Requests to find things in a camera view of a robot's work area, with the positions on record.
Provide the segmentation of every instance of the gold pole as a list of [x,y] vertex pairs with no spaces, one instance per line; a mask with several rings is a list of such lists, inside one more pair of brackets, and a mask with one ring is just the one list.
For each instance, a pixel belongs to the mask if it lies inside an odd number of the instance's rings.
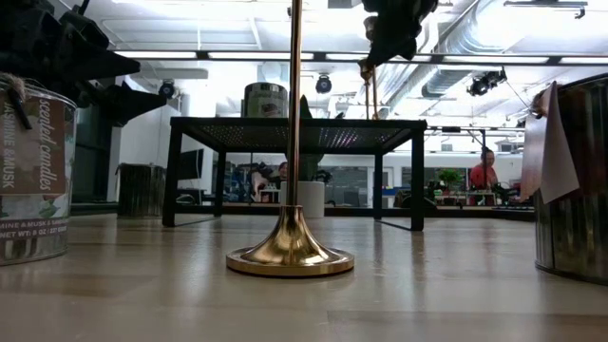
[[378,117],[378,90],[376,89],[376,67],[371,68],[371,86],[373,89],[373,119],[379,120]]
[[370,82],[365,81],[365,115],[370,119]]
[[354,267],[354,256],[326,248],[314,239],[304,220],[302,207],[297,205],[301,21],[302,0],[292,0],[287,205],[281,206],[275,229],[258,246],[239,249],[226,256],[228,268],[246,274],[288,277],[330,276]]

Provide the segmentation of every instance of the wooden floor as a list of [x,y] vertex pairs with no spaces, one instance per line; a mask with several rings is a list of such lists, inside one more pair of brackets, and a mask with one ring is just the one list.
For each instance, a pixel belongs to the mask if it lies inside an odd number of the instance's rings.
[[0,268],[0,341],[608,341],[608,288],[537,271],[531,223],[428,219],[412,234],[309,219],[321,242],[355,255],[354,272],[225,269],[227,252],[275,221],[73,218],[67,255]]

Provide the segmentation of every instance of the white vase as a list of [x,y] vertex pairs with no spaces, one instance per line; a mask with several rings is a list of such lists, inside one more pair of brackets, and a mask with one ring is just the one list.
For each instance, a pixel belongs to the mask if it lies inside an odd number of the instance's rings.
[[[281,182],[279,200],[285,204],[287,198],[287,182]],[[302,206],[306,219],[322,219],[325,217],[325,183],[322,181],[299,181],[297,184],[297,204]]]

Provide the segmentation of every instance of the mesh tabletop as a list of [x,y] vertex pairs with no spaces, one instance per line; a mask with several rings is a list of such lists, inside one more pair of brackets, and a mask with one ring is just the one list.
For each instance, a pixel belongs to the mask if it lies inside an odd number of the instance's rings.
[[[225,152],[286,152],[287,119],[172,118],[171,125]],[[390,152],[424,131],[424,121],[305,119],[300,125],[302,153],[377,154]]]

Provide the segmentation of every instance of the gold pole base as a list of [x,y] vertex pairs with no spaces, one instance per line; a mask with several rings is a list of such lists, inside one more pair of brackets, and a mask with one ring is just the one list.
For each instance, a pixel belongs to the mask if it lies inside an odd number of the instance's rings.
[[284,205],[273,232],[256,247],[226,255],[226,266],[257,276],[331,276],[351,270],[354,256],[323,247],[308,229],[302,207]]

